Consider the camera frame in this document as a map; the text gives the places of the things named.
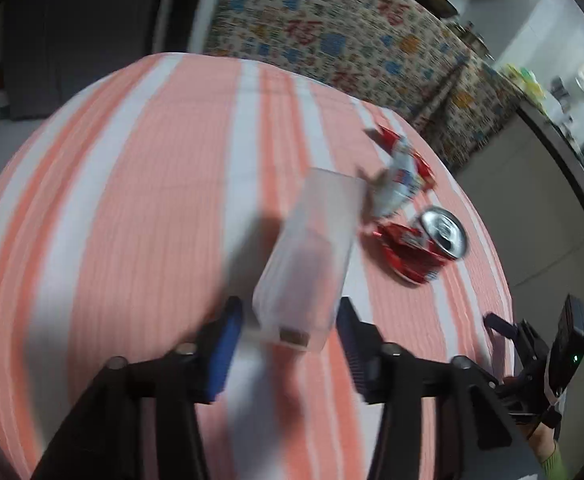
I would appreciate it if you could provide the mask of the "green sleeve forearm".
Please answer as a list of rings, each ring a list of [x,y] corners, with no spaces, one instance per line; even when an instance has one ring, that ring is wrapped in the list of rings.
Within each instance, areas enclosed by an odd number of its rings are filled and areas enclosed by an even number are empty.
[[[527,438],[527,442],[542,466],[547,480],[569,479],[559,445],[554,440],[554,430],[544,424],[539,424]]]

